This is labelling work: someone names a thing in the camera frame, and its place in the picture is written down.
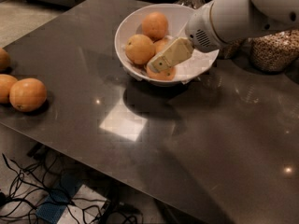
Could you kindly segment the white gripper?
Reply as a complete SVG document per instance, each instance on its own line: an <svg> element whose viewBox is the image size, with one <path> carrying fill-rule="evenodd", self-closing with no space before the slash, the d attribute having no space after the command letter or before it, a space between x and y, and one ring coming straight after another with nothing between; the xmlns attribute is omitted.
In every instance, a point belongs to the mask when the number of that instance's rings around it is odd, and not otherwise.
<svg viewBox="0 0 299 224"><path fill-rule="evenodd" d="M147 66L158 73L190 59L193 47L204 53L224 48L228 44L225 9L222 1L212 1L196 9L185 26L185 34L190 40L166 36L169 43L149 60Z"/></svg>

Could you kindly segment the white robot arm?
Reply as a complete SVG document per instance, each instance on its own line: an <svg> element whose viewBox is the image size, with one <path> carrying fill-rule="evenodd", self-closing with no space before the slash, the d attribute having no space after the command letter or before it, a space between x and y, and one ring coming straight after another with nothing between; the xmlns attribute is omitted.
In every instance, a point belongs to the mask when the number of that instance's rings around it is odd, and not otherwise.
<svg viewBox="0 0 299 224"><path fill-rule="evenodd" d="M192 57L250 37L261 37L299 26L299 0L212 0L193 12L181 32L149 62L162 72Z"/></svg>

